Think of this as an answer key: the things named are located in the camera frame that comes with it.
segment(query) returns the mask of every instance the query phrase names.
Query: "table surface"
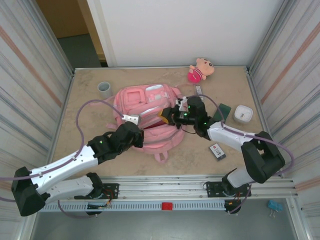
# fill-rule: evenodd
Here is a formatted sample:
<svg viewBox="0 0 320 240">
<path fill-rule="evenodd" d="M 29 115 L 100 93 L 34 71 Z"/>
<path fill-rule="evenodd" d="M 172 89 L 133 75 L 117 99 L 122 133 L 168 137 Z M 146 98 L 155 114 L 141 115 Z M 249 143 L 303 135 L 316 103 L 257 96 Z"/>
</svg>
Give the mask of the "table surface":
<svg viewBox="0 0 320 240">
<path fill-rule="evenodd" d="M 100 99 L 97 86 L 100 82 L 110 83 L 112 91 L 132 85 L 167 83 L 171 86 L 187 82 L 188 68 L 97 68 L 79 69 L 75 73 L 70 97 L 63 118 L 53 161 L 73 153 L 80 147 L 81 138 L 75 125 L 77 111 L 86 101 Z M 258 133 L 262 130 L 250 87 L 243 67 L 216 67 L 215 72 L 200 83 L 202 92 L 213 98 L 217 104 L 231 107 L 226 124 L 246 132 Z M 193 86 L 180 87 L 181 92 L 190 96 L 195 93 Z M 210 116 L 216 111 L 215 106 L 204 100 Z M 233 114 L 238 105 L 253 109 L 253 117 L 248 124 L 237 123 Z M 115 123 L 112 110 L 104 105 L 88 105 L 79 117 L 79 125 L 87 143 L 95 136 L 107 131 L 106 124 Z M 187 130 L 193 132 L 192 126 Z M 185 134 L 183 141 L 171 149 L 167 163 L 158 163 L 153 155 L 129 149 L 127 152 L 98 166 L 79 172 L 82 176 L 89 172 L 105 176 L 150 176 L 150 175 L 189 175 L 189 174 L 225 174 L 234 168 L 244 166 L 242 154 L 233 148 L 219 143 L 226 158 L 217 161 L 209 150 L 215 141 L 208 141 L 196 134 Z"/>
</svg>

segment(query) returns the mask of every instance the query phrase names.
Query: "blue object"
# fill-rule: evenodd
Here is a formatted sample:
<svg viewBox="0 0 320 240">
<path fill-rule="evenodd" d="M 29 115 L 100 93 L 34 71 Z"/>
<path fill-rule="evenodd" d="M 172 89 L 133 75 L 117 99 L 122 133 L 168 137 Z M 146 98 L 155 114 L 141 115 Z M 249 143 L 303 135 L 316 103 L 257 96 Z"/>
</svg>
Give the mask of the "blue object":
<svg viewBox="0 0 320 240">
<path fill-rule="evenodd" d="M 275 210 L 276 212 L 281 212 L 283 210 L 282 205 L 273 200 L 269 200 L 268 208 Z"/>
</svg>

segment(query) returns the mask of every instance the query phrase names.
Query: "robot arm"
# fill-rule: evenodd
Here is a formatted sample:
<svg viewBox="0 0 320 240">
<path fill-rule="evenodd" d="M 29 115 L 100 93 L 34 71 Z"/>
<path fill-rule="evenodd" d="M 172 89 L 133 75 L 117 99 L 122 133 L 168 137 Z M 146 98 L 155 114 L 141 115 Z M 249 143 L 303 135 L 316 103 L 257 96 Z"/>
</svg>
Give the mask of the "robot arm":
<svg viewBox="0 0 320 240">
<path fill-rule="evenodd" d="M 187 105 L 188 111 L 182 111 L 181 105 L 177 104 L 175 107 L 165 108 L 159 113 L 159 117 L 178 129 L 181 125 L 193 125 L 200 137 L 242 152 L 245 167 L 236 168 L 222 178 L 222 187 L 226 193 L 233 193 L 242 185 L 252 182 L 263 184 L 285 165 L 285 160 L 275 145 L 249 137 L 272 140 L 267 132 L 244 132 L 214 121 L 208 116 L 205 104 L 198 96 L 189 97 Z"/>
<path fill-rule="evenodd" d="M 20 215 L 23 217 L 31 215 L 42 209 L 45 204 L 59 199 L 79 195 L 98 197 L 103 189 L 103 184 L 96 173 L 88 173 L 72 180 L 64 179 L 86 168 L 112 160 L 132 146 L 142 148 L 143 140 L 143 130 L 140 130 L 136 124 L 127 121 L 120 125 L 115 132 L 106 132 L 90 140 L 72 162 L 58 169 L 58 166 L 72 159 L 76 152 L 30 171 L 26 167 L 18 169 L 15 172 L 15 177 L 39 174 L 33 178 L 12 182 L 11 191 Z M 52 172 L 42 174 L 44 171 L 53 169 Z"/>
</svg>

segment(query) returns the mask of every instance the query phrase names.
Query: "gray floor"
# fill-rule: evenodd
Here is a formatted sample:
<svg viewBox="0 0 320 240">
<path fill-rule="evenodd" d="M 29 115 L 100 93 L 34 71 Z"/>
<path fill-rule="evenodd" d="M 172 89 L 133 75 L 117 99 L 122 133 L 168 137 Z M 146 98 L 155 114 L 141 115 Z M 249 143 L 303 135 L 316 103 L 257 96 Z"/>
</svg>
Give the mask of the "gray floor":
<svg viewBox="0 0 320 240">
<path fill-rule="evenodd" d="M 58 42 L 74 69 L 101 68 L 89 34 L 59 38 Z"/>
<path fill-rule="evenodd" d="M 296 240 L 285 200 L 269 217 L 267 200 L 248 200 L 238 216 L 224 211 L 104 212 L 72 219 L 40 213 L 32 240 Z"/>
</svg>

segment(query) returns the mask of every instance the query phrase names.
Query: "pink plush doll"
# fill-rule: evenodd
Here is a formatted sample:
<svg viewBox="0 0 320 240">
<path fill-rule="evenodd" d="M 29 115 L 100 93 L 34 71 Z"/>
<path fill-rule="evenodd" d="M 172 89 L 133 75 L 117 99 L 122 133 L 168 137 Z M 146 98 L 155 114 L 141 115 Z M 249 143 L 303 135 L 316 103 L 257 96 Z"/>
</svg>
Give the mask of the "pink plush doll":
<svg viewBox="0 0 320 240">
<path fill-rule="evenodd" d="M 213 64 L 205 58 L 197 58 L 196 66 L 190 65 L 188 80 L 197 84 L 202 80 L 206 80 L 207 76 L 213 74 L 215 68 Z"/>
</svg>

